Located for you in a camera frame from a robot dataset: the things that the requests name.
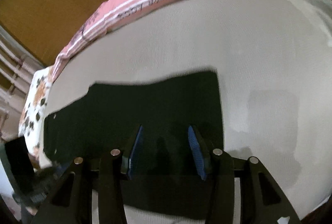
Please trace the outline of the black pants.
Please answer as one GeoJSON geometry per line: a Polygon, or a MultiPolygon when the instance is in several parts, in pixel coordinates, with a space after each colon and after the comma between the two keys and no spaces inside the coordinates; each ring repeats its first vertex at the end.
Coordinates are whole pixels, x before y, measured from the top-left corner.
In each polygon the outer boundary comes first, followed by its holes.
{"type": "Polygon", "coordinates": [[[204,219],[206,194],[188,142],[189,127],[223,148],[217,74],[199,71],[161,82],[93,84],[87,94],[44,120],[43,151],[50,161],[100,158],[126,149],[143,131],[132,178],[122,182],[126,205],[204,219]]]}

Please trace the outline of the floral pillow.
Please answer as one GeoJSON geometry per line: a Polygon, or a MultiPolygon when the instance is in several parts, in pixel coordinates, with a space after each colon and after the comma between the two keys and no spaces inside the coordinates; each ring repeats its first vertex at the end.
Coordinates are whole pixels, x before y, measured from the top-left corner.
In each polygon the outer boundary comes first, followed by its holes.
{"type": "Polygon", "coordinates": [[[40,169],[39,140],[52,87],[53,68],[49,66],[34,73],[18,125],[18,135],[25,138],[28,156],[35,170],[40,169]]]}

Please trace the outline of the beige curtain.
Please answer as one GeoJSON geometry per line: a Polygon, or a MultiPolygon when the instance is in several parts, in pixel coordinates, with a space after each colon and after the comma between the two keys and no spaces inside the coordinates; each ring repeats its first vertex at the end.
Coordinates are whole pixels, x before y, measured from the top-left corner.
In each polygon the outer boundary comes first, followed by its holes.
{"type": "Polygon", "coordinates": [[[1,28],[1,142],[18,135],[18,124],[33,74],[43,65],[1,28]]]}

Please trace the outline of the grey woven bed mat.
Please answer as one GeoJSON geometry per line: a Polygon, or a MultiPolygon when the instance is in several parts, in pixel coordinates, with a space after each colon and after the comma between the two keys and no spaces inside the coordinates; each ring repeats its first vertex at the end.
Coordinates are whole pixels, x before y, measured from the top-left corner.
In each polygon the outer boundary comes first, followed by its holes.
{"type": "Polygon", "coordinates": [[[54,82],[45,118],[93,84],[217,74],[223,149],[257,156],[300,218],[331,194],[331,47],[287,0],[181,0],[102,36],[54,82]]]}

